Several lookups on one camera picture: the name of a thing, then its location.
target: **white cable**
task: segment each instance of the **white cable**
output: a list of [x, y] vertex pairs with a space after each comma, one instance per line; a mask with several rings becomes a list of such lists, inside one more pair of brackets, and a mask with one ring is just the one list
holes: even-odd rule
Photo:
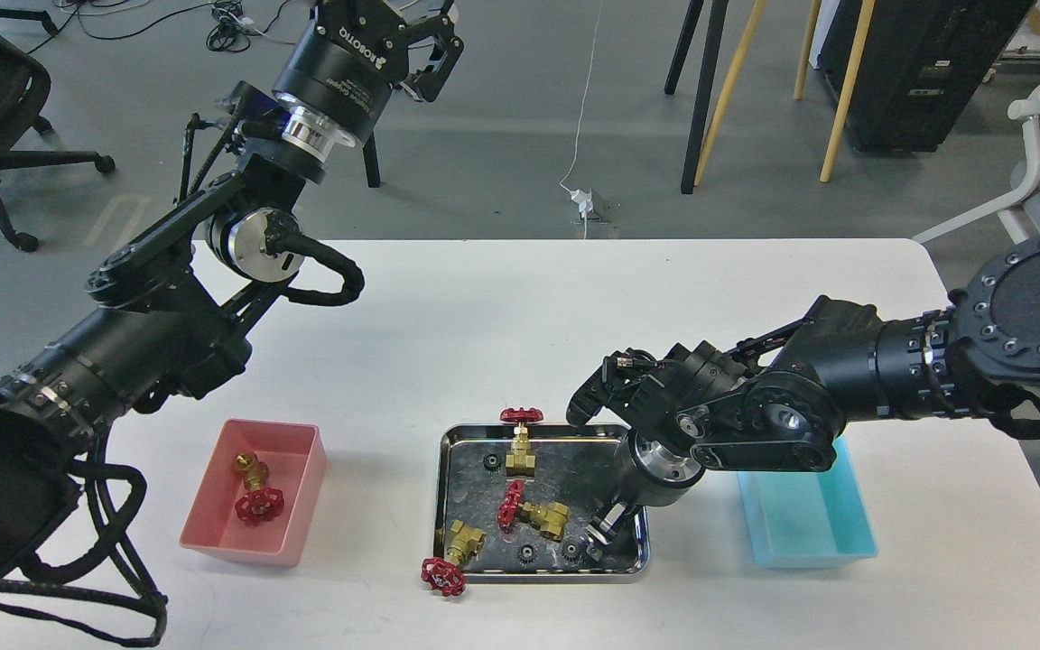
[[262, 31], [260, 31], [259, 28], [256, 27], [255, 18], [237, 17], [235, 16], [235, 14], [227, 11], [226, 9], [223, 9], [223, 12], [226, 14], [228, 18], [231, 18], [231, 20], [234, 20], [237, 24], [239, 24], [239, 26], [242, 26], [243, 33], [253, 34], [253, 36], [263, 36], [265, 37], [265, 40], [270, 41], [271, 43], [278, 43], [279, 45], [294, 45], [294, 43], [291, 41], [281, 41], [278, 40], [278, 37], [268, 36], [268, 34], [265, 34]]
[[[589, 54], [589, 77], [584, 78], [584, 94], [583, 98], [580, 99], [580, 116], [577, 119], [577, 136], [572, 144], [572, 164], [569, 165], [569, 172], [565, 174], [565, 178], [561, 180], [561, 188], [565, 189], [565, 192], [572, 193], [572, 189], [569, 189], [565, 185], [565, 181], [569, 180], [572, 176], [572, 170], [577, 165], [577, 155], [580, 153], [580, 127], [586, 123], [586, 101], [589, 100], [589, 85], [592, 82], [592, 69], [593, 61], [596, 60], [596, 34], [599, 33], [599, 18], [604, 14], [604, 0], [599, 0], [599, 10], [596, 11], [596, 26], [593, 28], [593, 48], [592, 52]], [[589, 234], [589, 219], [584, 219], [584, 234]]]
[[[131, 9], [137, 9], [139, 7], [146, 7], [146, 5], [151, 4], [151, 3], [152, 3], [152, 0], [144, 0], [144, 1], [141, 1], [141, 3], [137, 3], [137, 4], [127, 4], [127, 3], [124, 3], [124, 4], [120, 5], [120, 7], [115, 7], [114, 9], [108, 9], [107, 11], [95, 11], [93, 14], [84, 14], [82, 11], [79, 11], [79, 16], [83, 17], [83, 18], [110, 17], [111, 14], [119, 14], [120, 11], [128, 11], [128, 10], [131, 10]], [[72, 7], [74, 7], [75, 3], [56, 4], [52, 0], [52, 4], [54, 4], [55, 7], [58, 7], [58, 10], [62, 11], [63, 14], [74, 14], [75, 12], [74, 9], [72, 9]]]

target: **chair wheel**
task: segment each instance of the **chair wheel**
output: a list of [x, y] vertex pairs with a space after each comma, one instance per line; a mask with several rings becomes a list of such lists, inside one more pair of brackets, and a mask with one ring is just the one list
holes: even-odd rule
[[111, 174], [114, 172], [114, 159], [111, 156], [100, 156], [95, 161], [95, 168], [98, 168], [100, 174]]
[[16, 233], [14, 238], [10, 239], [10, 243], [14, 248], [24, 252], [24, 254], [32, 254], [32, 252], [37, 251], [37, 238], [33, 235]]

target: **pink bin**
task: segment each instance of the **pink bin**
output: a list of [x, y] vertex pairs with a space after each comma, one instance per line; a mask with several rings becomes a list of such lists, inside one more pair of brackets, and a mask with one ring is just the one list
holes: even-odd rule
[[[235, 501], [244, 490], [234, 460], [243, 452], [256, 452], [267, 462], [267, 485], [284, 491], [284, 511], [270, 522], [244, 523], [236, 517]], [[182, 526], [179, 546], [230, 563], [300, 564], [326, 465], [315, 425], [227, 420]]]

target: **white table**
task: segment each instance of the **white table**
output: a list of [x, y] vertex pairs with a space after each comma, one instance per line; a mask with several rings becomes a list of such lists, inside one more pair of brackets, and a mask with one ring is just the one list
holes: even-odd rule
[[[562, 420], [610, 350], [664, 354], [701, 339], [728, 348], [802, 316], [821, 292], [879, 305], [883, 318], [941, 308], [941, 283], [916, 243], [339, 250], [367, 276], [359, 302], [277, 305], [250, 337], [256, 353], [242, 378], [115, 425], [110, 460], [150, 482], [133, 539], [171, 598], [162, 647], [1040, 647], [1040, 491], [1018, 445], [982, 422], [846, 432], [880, 555], [836, 571], [756, 567], [735, 476], [709, 473], [649, 513], [653, 558], [634, 583], [471, 584], [457, 600], [418, 576], [431, 554], [439, 440], [451, 425], [492, 422], [504, 407]], [[208, 255], [194, 266], [217, 296], [239, 285]], [[306, 270], [297, 284], [313, 287], [315, 277], [327, 278]], [[228, 417], [321, 427], [329, 469], [296, 568], [225, 564], [177, 546]], [[67, 526], [46, 555], [70, 557], [85, 543], [69, 537], [85, 530]], [[106, 646], [0, 614], [0, 647]]]

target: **red valve handle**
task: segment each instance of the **red valve handle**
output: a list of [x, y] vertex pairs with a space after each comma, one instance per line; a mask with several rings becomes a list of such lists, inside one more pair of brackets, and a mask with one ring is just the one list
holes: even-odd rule
[[272, 487], [249, 491], [235, 501], [240, 522], [268, 522], [284, 511], [284, 492]]
[[512, 530], [512, 522], [516, 521], [517, 508], [523, 501], [523, 480], [517, 478], [509, 484], [509, 489], [503, 493], [503, 503], [496, 512], [496, 523], [499, 523], [500, 530]]
[[538, 408], [505, 408], [500, 412], [500, 422], [540, 422], [544, 419], [544, 413]]
[[468, 583], [460, 567], [440, 557], [424, 560], [420, 567], [420, 579], [426, 581], [433, 592], [438, 590], [445, 597], [462, 595], [463, 588]]

